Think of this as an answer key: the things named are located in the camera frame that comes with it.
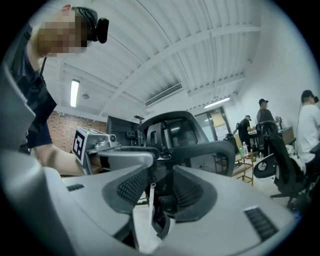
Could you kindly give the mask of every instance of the brick wall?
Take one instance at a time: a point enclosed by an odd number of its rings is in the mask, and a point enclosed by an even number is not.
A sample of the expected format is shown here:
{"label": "brick wall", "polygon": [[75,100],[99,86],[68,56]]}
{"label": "brick wall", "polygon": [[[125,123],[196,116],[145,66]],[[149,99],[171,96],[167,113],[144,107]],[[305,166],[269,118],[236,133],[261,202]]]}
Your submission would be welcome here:
{"label": "brick wall", "polygon": [[58,148],[70,152],[74,143],[77,126],[96,129],[102,133],[107,131],[107,123],[91,119],[64,114],[59,116],[53,111],[48,119],[48,126],[53,144]]}

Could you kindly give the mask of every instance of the white corrugated ceiling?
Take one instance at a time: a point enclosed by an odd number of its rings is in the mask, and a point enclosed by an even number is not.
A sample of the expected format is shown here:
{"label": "white corrugated ceiling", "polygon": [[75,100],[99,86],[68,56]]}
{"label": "white corrugated ceiling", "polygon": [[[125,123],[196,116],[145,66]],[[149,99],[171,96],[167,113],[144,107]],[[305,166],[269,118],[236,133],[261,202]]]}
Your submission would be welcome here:
{"label": "white corrugated ceiling", "polygon": [[[69,1],[47,3],[32,25]],[[244,84],[260,31],[259,0],[73,0],[109,19],[108,40],[86,53],[47,60],[44,78],[57,110],[97,120],[133,120],[167,110],[203,108]],[[77,107],[71,80],[79,79]],[[145,102],[181,83],[183,91],[150,107]]]}

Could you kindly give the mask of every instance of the person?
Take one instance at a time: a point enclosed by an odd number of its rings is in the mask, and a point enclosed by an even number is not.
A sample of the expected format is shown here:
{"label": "person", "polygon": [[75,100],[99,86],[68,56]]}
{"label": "person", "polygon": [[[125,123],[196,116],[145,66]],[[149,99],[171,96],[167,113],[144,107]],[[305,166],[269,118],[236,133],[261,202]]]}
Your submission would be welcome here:
{"label": "person", "polygon": [[252,132],[255,129],[250,127],[251,117],[250,115],[246,115],[245,118],[239,123],[238,132],[241,143],[245,143],[248,149],[248,152],[251,151],[251,143],[248,132]]}
{"label": "person", "polygon": [[[272,116],[270,110],[268,109],[268,100],[265,100],[264,98],[261,98],[259,100],[259,106],[260,109],[258,113],[256,114],[256,119],[258,123],[262,123],[265,121],[274,121],[276,124],[279,122],[279,120],[275,120]],[[269,141],[267,139],[263,139],[263,156],[267,157],[269,155]]]}
{"label": "person", "polygon": [[297,124],[297,152],[305,162],[307,175],[320,166],[320,154],[310,153],[310,150],[320,142],[320,109],[316,106],[315,98],[312,91],[303,91]]}
{"label": "person", "polygon": [[[93,9],[65,5],[49,21],[34,28],[26,25],[27,43],[23,47],[19,44],[13,59],[12,76],[36,114],[27,132],[27,143],[20,151],[28,154],[34,149],[42,165],[56,169],[61,175],[79,176],[84,172],[75,155],[53,144],[47,119],[57,104],[47,91],[40,63],[58,54],[81,53],[91,42],[105,43],[108,26],[104,20],[98,21]],[[93,156],[90,160],[97,173],[101,169],[100,158]]]}

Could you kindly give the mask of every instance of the fluorescent light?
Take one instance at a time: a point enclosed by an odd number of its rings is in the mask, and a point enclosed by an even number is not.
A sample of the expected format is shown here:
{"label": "fluorescent light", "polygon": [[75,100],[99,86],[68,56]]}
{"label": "fluorescent light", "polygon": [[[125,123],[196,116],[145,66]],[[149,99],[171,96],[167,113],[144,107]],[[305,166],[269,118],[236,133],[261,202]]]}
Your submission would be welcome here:
{"label": "fluorescent light", "polygon": [[80,82],[78,80],[72,80],[71,91],[70,91],[70,106],[76,107],[77,105],[77,94]]}
{"label": "fluorescent light", "polygon": [[219,103],[223,103],[223,102],[227,102],[227,101],[229,101],[230,100],[230,98],[228,97],[228,98],[224,98],[224,99],[222,99],[222,100],[218,100],[218,101],[216,101],[216,102],[214,102],[214,103],[211,103],[211,104],[209,104],[209,105],[206,105],[206,106],[204,106],[204,108],[206,109],[206,108],[210,108],[210,107],[212,107],[212,106],[214,106],[214,105],[217,105],[217,104],[219,104]]}

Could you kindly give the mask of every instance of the white floor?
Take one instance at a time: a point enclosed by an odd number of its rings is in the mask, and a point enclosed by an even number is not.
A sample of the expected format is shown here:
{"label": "white floor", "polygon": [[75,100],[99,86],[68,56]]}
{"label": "white floor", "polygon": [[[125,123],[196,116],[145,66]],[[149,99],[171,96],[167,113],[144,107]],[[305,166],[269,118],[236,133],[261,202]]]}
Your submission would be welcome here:
{"label": "white floor", "polygon": [[[251,176],[252,170],[246,171],[246,175]],[[279,193],[277,186],[274,184],[274,179],[272,178],[257,179],[254,177],[253,187],[264,193],[266,196]],[[285,206],[289,198],[274,198],[273,200],[276,203]],[[148,213],[149,208],[147,205],[136,206],[133,210],[135,233],[139,244],[139,251],[145,254],[152,253],[162,242],[161,239],[157,237],[157,233],[153,228],[151,228],[150,236],[148,236]]]}

